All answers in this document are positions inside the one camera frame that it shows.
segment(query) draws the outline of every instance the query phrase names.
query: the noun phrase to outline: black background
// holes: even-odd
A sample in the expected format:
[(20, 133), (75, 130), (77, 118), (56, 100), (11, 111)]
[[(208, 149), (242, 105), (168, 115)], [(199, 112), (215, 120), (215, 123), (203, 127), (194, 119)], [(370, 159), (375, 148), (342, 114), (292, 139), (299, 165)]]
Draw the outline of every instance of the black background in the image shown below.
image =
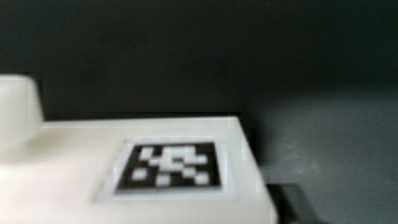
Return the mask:
[(395, 0), (4, 0), (0, 72), (47, 120), (240, 115), (267, 181), (395, 223)]

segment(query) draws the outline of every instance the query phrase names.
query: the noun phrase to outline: white cylindrical object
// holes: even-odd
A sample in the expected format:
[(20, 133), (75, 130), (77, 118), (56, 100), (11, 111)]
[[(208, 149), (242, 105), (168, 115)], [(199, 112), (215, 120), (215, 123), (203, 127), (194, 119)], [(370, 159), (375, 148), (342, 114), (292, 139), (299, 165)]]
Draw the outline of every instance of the white cylindrical object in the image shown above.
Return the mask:
[(0, 149), (24, 143), (43, 125), (41, 103), (34, 80), (0, 75)]

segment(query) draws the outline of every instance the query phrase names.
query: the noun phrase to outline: white surface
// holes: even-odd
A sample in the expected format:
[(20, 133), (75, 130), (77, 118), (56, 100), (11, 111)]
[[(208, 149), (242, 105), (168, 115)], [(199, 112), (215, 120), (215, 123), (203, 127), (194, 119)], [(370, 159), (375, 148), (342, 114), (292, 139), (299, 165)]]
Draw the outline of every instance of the white surface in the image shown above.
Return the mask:
[[(125, 140), (201, 136), (224, 139), (230, 169), (223, 172), (233, 177), (237, 197), (166, 200), (160, 195), (153, 200), (98, 201), (109, 173), (120, 172), (112, 164)], [(25, 147), (0, 157), (0, 211), (0, 223), (8, 224), (274, 224), (274, 206), (237, 118), (45, 123)]]
[(0, 75), (0, 151), (27, 140), (41, 125), (36, 84), (25, 76)]

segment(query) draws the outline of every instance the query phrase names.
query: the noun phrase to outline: black and white square pattern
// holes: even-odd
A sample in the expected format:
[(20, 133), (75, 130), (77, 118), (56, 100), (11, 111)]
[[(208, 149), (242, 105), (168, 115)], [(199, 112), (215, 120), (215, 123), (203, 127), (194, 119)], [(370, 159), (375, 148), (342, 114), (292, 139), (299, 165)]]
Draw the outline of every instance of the black and white square pattern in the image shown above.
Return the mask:
[(221, 187), (215, 144), (139, 144), (116, 185), (116, 193), (134, 190)]

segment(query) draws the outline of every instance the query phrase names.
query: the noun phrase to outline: white box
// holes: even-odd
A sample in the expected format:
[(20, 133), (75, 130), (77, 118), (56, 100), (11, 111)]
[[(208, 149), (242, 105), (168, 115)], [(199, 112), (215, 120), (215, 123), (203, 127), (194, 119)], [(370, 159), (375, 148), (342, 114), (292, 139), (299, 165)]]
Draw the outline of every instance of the white box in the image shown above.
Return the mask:
[[(118, 195), (134, 146), (198, 142), (215, 143), (217, 190), (180, 186)], [(25, 145), (2, 152), (0, 223), (276, 224), (276, 220), (235, 117), (47, 122)]]

